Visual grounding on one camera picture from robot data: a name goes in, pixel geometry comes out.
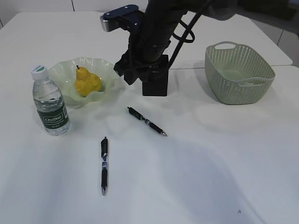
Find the basket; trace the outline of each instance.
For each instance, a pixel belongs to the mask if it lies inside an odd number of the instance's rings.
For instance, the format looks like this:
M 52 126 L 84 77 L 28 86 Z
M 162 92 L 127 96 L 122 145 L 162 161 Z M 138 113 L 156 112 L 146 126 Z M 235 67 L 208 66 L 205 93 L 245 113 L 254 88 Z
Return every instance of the basket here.
M 229 44 L 232 48 L 219 49 L 222 44 Z M 205 69 L 214 94 L 229 105 L 257 102 L 275 77 L 273 69 L 255 50 L 234 42 L 207 47 Z

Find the plastic bottle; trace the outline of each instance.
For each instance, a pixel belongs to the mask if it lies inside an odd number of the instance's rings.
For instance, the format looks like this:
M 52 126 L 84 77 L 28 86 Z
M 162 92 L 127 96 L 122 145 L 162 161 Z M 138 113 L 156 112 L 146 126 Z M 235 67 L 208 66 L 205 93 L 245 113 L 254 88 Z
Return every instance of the plastic bottle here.
M 46 131 L 62 135 L 70 128 L 64 99 L 58 86 L 49 78 L 48 69 L 38 65 L 31 71 L 34 79 L 33 100 Z

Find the black pen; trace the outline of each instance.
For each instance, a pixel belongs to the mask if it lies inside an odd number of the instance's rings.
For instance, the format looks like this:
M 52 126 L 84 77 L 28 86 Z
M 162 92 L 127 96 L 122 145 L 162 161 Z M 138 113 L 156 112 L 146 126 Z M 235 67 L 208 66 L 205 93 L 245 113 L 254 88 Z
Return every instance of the black pen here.
M 107 191 L 108 179 L 108 139 L 105 137 L 101 142 L 102 148 L 102 194 L 105 195 Z
M 148 126 L 150 126 L 153 130 L 155 130 L 156 132 L 158 132 L 161 135 L 167 136 L 167 134 L 161 129 L 159 128 L 157 125 L 155 125 L 153 122 L 151 122 L 150 120 L 146 119 L 144 116 L 142 116 L 139 112 L 137 112 L 136 110 L 134 110 L 132 107 L 128 107 L 129 109 L 129 113 L 132 114 L 134 117 L 136 117 L 138 120 L 142 120 L 144 121 L 144 123 Z

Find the pear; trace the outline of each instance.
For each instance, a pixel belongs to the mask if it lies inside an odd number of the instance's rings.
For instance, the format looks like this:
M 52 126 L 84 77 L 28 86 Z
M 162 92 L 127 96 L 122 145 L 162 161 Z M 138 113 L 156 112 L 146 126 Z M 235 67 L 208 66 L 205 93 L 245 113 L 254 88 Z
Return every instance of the pear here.
M 86 97 L 92 91 L 100 91 L 101 87 L 100 77 L 77 65 L 75 88 L 81 96 Z

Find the bottle label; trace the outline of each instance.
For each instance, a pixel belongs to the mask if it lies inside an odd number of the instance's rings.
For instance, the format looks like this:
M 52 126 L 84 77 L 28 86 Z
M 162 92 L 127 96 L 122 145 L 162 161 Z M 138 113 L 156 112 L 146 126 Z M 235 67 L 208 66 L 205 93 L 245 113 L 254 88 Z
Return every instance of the bottle label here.
M 43 125 L 48 129 L 60 128 L 69 121 L 69 116 L 64 104 L 58 110 L 52 112 L 37 112 L 43 122 Z

